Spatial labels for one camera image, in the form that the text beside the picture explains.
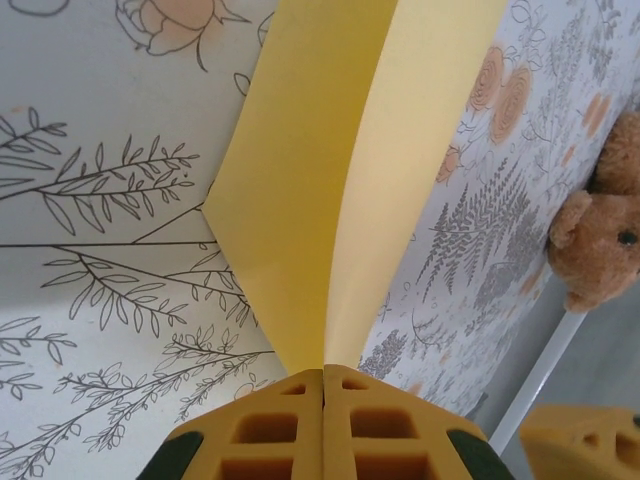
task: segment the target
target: floral wallpaper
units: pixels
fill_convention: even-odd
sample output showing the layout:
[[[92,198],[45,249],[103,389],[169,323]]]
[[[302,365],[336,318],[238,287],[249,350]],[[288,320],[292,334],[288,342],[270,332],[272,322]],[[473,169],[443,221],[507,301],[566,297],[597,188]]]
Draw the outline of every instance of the floral wallpaper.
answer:
[[[133,478],[284,376],[200,212],[276,3],[0,2],[0,479]],[[477,406],[640,106],[639,34],[632,0],[510,3],[362,371]]]
[[[640,106],[639,34],[632,1],[509,3],[361,370],[476,411],[550,275],[553,216]]]

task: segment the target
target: teddy bear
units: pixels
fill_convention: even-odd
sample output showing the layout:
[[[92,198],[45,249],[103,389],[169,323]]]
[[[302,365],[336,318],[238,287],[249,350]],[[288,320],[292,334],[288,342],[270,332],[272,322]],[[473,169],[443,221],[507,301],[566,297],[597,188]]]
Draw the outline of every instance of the teddy bear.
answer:
[[[640,113],[616,121],[588,191],[569,196],[549,229],[547,256],[569,288],[565,308],[587,312],[640,275]]]

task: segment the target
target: folded yellow paper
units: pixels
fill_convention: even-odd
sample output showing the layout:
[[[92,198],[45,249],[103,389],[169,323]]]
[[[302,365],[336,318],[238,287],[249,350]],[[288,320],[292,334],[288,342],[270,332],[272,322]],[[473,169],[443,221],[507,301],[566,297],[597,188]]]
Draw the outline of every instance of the folded yellow paper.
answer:
[[[355,366],[506,0],[282,0],[203,211],[289,374]]]

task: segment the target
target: white rod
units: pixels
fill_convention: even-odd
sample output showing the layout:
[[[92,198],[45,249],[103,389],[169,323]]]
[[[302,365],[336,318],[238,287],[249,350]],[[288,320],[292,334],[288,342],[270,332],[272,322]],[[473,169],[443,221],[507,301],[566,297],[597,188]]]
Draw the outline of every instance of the white rod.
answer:
[[[566,312],[489,440],[498,455],[507,447],[558,360],[580,328],[586,313]]]

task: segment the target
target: orange flower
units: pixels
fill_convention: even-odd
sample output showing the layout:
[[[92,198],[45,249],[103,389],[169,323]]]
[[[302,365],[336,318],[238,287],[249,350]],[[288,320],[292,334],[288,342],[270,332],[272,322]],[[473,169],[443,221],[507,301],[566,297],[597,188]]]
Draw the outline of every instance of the orange flower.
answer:
[[[571,157],[573,157],[573,152],[576,151],[576,146],[575,145],[571,145],[569,147],[569,150],[567,150],[567,153],[564,154],[564,158],[562,159],[562,166],[566,167],[567,163],[569,163],[569,160],[571,160]]]
[[[518,124],[531,91],[531,71],[527,67],[515,70],[498,96],[491,119],[490,137],[496,145],[504,142]]]
[[[409,390],[407,390],[407,392],[412,395],[418,396],[420,395],[420,390],[422,390],[422,382],[414,383],[409,387]]]
[[[587,111],[584,112],[584,117],[582,118],[583,127],[586,127],[591,122],[593,114],[598,109],[598,105],[600,105],[600,100],[602,100],[602,95],[600,95],[599,93],[596,93],[591,99],[591,103],[589,103]]]
[[[116,19],[150,55],[182,50],[214,16],[214,0],[117,0]]]
[[[596,108],[595,112],[593,113],[593,117],[591,118],[591,122],[589,123],[589,130],[587,130],[587,136],[589,138],[593,137],[598,131],[600,124],[604,120],[604,117],[607,116],[607,112],[609,111],[610,106],[611,95],[607,95],[604,100],[600,102],[600,105],[598,105],[598,108]]]
[[[502,50],[491,47],[484,57],[480,73],[469,97],[469,105],[476,111],[487,108],[487,105],[500,88],[502,72],[504,71],[504,57]]]
[[[443,183],[448,181],[451,174],[457,168],[459,160],[460,149],[449,145],[447,154],[445,155],[444,160],[442,160],[442,164],[440,165],[440,171],[438,171],[438,175],[436,176],[436,182]]]

